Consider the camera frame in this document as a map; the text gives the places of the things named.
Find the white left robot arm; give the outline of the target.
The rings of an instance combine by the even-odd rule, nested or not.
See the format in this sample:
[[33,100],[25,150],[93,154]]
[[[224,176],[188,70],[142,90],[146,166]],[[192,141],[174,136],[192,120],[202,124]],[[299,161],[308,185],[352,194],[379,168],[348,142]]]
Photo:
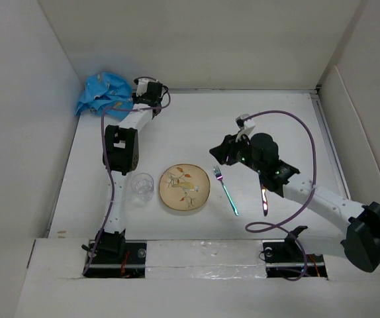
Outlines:
[[139,161],[138,133],[162,110],[162,99],[168,88],[154,78],[139,77],[132,94],[133,108],[116,125],[105,128],[103,163],[111,172],[109,185],[114,194],[109,198],[103,225],[106,233],[122,233],[126,228],[125,201],[128,182]]

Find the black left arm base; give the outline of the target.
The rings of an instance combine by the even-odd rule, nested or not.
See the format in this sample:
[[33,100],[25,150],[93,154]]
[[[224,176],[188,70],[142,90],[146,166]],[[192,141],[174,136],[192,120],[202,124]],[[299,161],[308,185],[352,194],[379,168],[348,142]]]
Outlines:
[[81,248],[86,251],[83,276],[86,278],[144,278],[147,242],[127,240],[124,233],[102,233]]

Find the blue space-print cloth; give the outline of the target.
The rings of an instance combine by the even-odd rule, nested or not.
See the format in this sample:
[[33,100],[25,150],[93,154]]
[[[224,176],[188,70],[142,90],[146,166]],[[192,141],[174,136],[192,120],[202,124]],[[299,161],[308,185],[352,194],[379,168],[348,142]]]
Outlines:
[[101,72],[86,78],[84,89],[79,96],[75,114],[89,111],[94,115],[105,114],[123,120],[133,108],[132,88],[122,77]]

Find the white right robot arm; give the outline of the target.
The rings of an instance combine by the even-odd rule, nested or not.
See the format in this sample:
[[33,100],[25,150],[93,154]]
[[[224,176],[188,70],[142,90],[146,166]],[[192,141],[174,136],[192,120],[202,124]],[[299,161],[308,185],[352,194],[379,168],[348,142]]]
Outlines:
[[333,224],[342,234],[338,255],[358,269],[373,272],[380,265],[380,204],[350,201],[315,185],[280,159],[277,143],[265,133],[241,138],[227,135],[209,152],[221,165],[245,165],[258,173],[267,190],[306,206]]

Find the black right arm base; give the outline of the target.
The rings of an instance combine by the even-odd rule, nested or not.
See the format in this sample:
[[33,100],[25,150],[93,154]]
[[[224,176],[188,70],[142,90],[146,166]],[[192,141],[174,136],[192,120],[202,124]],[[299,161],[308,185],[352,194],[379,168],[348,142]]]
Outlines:
[[258,258],[265,262],[268,278],[295,280],[300,275],[303,275],[303,278],[328,277],[323,255],[304,255],[302,248],[295,241],[306,229],[307,226],[298,226],[283,239],[262,241],[262,250]]

